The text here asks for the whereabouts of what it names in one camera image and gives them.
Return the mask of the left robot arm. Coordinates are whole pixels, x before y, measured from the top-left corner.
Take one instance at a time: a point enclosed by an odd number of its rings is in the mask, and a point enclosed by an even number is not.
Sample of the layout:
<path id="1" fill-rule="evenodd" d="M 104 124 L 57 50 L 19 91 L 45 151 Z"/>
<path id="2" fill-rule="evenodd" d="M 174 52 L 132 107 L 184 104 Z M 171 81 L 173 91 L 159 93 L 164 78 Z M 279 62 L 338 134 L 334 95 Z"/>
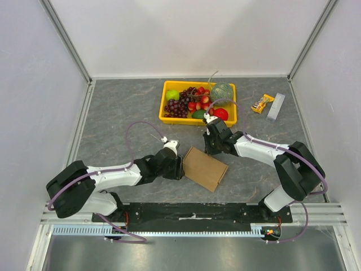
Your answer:
<path id="1" fill-rule="evenodd" d="M 172 147 L 111 167 L 87 167 L 83 161 L 77 160 L 46 185 L 50 197 L 48 209 L 58 218 L 99 213 L 112 222 L 118 222 L 123 218 L 124 207 L 119 196 L 109 192 L 110 189 L 149 184 L 157 177 L 178 181 L 183 176 L 183 158 Z"/>

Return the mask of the brown cardboard box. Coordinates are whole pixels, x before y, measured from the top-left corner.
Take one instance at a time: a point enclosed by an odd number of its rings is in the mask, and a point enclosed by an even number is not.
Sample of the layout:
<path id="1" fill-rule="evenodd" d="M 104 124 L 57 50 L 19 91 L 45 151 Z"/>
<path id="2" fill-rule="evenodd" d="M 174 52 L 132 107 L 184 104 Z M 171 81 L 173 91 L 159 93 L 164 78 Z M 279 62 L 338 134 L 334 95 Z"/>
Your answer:
<path id="1" fill-rule="evenodd" d="M 191 147 L 183 159 L 183 169 L 187 178 L 215 192 L 228 170 L 228 165 Z"/>

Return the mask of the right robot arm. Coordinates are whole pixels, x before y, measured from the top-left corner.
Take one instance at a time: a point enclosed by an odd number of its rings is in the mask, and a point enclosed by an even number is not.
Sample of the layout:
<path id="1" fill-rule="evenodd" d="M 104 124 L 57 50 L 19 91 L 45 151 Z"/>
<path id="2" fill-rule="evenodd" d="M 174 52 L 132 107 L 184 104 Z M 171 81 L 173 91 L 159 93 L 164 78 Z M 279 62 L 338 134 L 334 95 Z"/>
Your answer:
<path id="1" fill-rule="evenodd" d="M 250 158 L 276 170 L 280 186 L 261 200 L 258 215 L 262 221 L 273 221 L 282 208 L 303 201 L 320 184 L 327 188 L 322 167 L 302 142 L 275 144 L 240 131 L 233 133 L 222 119 L 208 114 L 203 121 L 206 154 Z"/>

